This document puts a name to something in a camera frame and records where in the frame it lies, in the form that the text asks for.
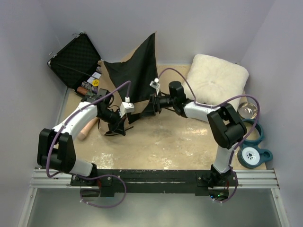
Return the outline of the beige fabric pet tent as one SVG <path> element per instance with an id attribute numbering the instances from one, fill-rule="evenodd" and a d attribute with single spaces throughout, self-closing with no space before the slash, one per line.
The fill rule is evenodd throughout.
<path id="1" fill-rule="evenodd" d="M 120 105 L 127 96 L 134 104 L 134 112 L 124 116 L 121 129 L 143 117 L 156 115 L 153 108 L 149 107 L 150 98 L 156 93 L 150 82 L 158 77 L 155 41 L 156 33 L 152 33 L 128 54 L 125 60 L 112 63 L 98 62 L 102 73 L 99 88 L 113 91 L 126 81 L 131 81 L 129 91 L 125 86 L 114 93 L 114 105 Z"/>

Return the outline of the black tent pole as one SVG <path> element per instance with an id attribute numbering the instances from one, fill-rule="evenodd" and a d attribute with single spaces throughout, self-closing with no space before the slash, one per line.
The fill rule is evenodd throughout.
<path id="1" fill-rule="evenodd" d="M 72 71 L 75 71 L 75 72 L 77 72 L 77 73 L 84 74 L 84 75 L 86 75 L 86 76 L 91 77 L 90 74 L 85 73 L 85 72 L 82 72 L 82 71 L 80 71 L 80 70 L 77 70 L 77 69 L 74 69 L 74 68 L 71 68 L 71 67 L 68 67 L 68 66 L 64 66 L 64 65 L 58 64 L 58 63 L 56 63 L 56 65 L 61 66 L 61 67 L 64 67 L 64 68 L 69 69 L 69 70 L 72 70 Z"/>

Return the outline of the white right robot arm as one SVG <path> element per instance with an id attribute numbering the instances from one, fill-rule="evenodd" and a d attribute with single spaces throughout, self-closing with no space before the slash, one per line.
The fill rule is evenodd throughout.
<path id="1" fill-rule="evenodd" d="M 218 147 L 210 174 L 203 180 L 212 188 L 223 185 L 232 174 L 232 158 L 236 145 L 247 133 L 246 126 L 240 116 L 229 103 L 214 110 L 198 106 L 193 100 L 186 97 L 184 88 L 179 81 L 169 83 L 168 95 L 150 95 L 150 100 L 140 116 L 155 116 L 163 108 L 169 107 L 173 108 L 173 111 L 179 116 L 209 123 Z"/>

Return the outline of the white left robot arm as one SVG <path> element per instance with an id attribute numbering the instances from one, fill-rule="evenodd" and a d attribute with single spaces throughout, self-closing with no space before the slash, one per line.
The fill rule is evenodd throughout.
<path id="1" fill-rule="evenodd" d="M 62 123 L 52 129 L 43 129 L 38 141 L 38 165 L 48 170 L 81 175 L 86 185 L 94 185 L 98 181 L 95 166 L 77 158 L 73 142 L 94 118 L 106 122 L 110 133 L 125 135 L 126 112 L 133 108 L 133 104 L 127 98 L 126 102 L 113 111 L 110 109 L 113 98 L 113 94 L 104 89 L 99 90 L 96 95 L 84 96 L 77 108 Z"/>

